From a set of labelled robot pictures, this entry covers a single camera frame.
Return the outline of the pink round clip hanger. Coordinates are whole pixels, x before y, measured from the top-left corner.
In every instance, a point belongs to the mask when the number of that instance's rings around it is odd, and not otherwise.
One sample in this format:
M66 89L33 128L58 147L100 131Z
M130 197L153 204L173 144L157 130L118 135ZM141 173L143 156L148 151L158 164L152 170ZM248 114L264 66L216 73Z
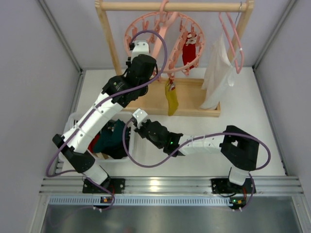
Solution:
M126 29L123 42L125 51L128 55L131 55L129 44L132 41L138 41L136 38L133 39L133 36L139 30L157 32L165 40L168 49L168 58L163 73L167 74L168 78L174 82L177 72L182 72L188 76L191 69L198 67L200 57L205 49L206 40L201 27L190 16L181 12L164 11L167 3L167 0L162 1L158 12L147 13L134 20ZM197 34L196 58L184 65L182 48L188 33Z

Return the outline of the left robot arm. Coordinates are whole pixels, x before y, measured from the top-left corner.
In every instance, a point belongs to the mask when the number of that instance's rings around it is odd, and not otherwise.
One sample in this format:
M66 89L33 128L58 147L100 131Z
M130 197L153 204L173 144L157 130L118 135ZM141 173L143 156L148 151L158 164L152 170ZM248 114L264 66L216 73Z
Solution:
M128 69L110 78L90 109L69 131L56 134L52 141L74 170L101 187L107 187L109 175L96 163L87 148L98 132L130 102L144 96L156 59L140 54L130 60Z

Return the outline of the green christmas patterned sock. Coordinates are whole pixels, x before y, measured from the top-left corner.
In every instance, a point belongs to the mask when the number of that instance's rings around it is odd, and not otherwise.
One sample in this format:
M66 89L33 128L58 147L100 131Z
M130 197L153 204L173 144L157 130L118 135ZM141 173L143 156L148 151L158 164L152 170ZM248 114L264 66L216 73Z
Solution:
M125 123L118 120L110 120L100 130L100 144L101 150L106 147L114 147L118 144L122 144L122 132L125 127Z

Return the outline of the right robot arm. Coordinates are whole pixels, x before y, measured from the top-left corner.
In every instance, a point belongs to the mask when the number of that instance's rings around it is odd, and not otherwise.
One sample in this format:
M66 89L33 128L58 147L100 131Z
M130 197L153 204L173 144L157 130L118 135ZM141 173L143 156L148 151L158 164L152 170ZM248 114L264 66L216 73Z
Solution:
M223 155L231 164L228 182L245 183L250 171L257 168L259 142L236 126L229 125L222 135L193 136L173 133L158 121L134 120L135 132L172 157L198 154Z

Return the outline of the red santa sock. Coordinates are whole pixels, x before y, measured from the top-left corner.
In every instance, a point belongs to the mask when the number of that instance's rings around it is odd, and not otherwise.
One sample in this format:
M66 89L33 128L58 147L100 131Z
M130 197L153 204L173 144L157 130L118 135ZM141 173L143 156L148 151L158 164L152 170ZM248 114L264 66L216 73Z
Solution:
M101 152L101 144L100 144L100 135L97 134L93 140L90 142L88 146L88 150L93 153L100 153Z

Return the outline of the mustard yellow sock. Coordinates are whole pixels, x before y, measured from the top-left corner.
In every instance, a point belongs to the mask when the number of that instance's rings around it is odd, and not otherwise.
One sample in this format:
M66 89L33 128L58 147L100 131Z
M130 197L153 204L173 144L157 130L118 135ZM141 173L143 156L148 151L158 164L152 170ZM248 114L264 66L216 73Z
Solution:
M168 102L168 116L173 116L178 109L179 103L175 84L171 79L168 79L165 84L165 96Z

